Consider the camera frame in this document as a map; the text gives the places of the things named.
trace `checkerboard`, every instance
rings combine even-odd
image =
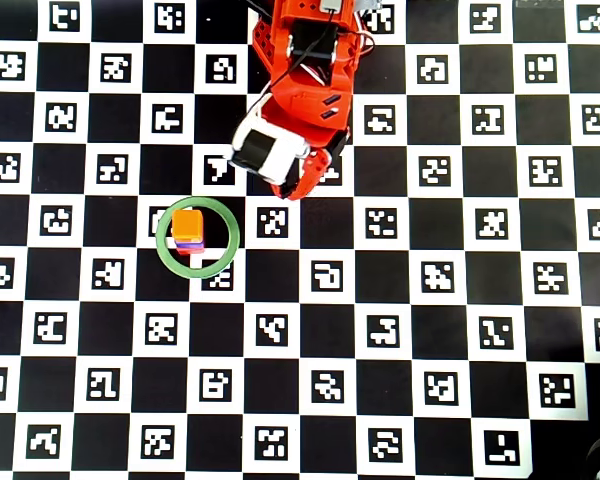
[[[0,480],[574,478],[600,0],[384,3],[352,140],[291,203],[224,161],[268,80],[244,3],[0,0]],[[212,279],[155,251],[188,195],[240,223]],[[181,262],[221,255],[207,213]]]

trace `table surface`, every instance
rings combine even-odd
[[[223,160],[267,81],[243,3],[0,0],[0,480],[575,477],[600,0],[365,21],[351,144],[291,203]],[[155,251],[192,194],[242,231],[213,279]]]

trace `green circle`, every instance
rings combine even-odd
[[[229,245],[224,252],[224,255],[220,257],[220,260],[212,265],[203,268],[189,268],[178,262],[167,247],[167,229],[169,223],[171,223],[171,217],[173,212],[176,210],[183,210],[189,207],[203,207],[208,208],[216,212],[222,217],[224,223],[227,224],[229,229]],[[176,275],[180,275],[184,278],[209,278],[219,274],[223,271],[236,256],[238,246],[240,245],[240,227],[236,217],[231,213],[224,204],[218,200],[207,197],[187,197],[177,201],[164,212],[160,221],[158,222],[158,229],[156,231],[156,247],[158,248],[158,256],[162,263]]]

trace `checkerboard mat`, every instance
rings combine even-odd
[[[255,21],[0,0],[0,480],[572,478],[600,435],[600,0],[386,0],[298,203],[223,160],[268,80]],[[212,279],[155,251],[188,195],[243,232]],[[207,213],[191,266],[227,242]]]

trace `green ring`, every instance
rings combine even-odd
[[[203,207],[214,211],[222,217],[224,223],[227,224],[227,228],[229,229],[229,245],[227,245],[224,255],[220,257],[220,260],[207,267],[185,267],[175,258],[173,258],[173,255],[171,255],[171,252],[169,252],[169,247],[167,246],[167,229],[169,228],[169,223],[171,223],[173,212],[189,207]],[[160,260],[162,260],[162,263],[164,263],[169,270],[184,278],[209,278],[219,274],[225,268],[227,268],[227,266],[233,260],[233,257],[236,256],[239,245],[240,227],[238,226],[236,217],[224,204],[213,198],[187,197],[179,200],[167,208],[166,212],[164,212],[160,218],[160,221],[158,222],[158,229],[156,231],[156,247],[158,248],[158,256],[160,257]]]

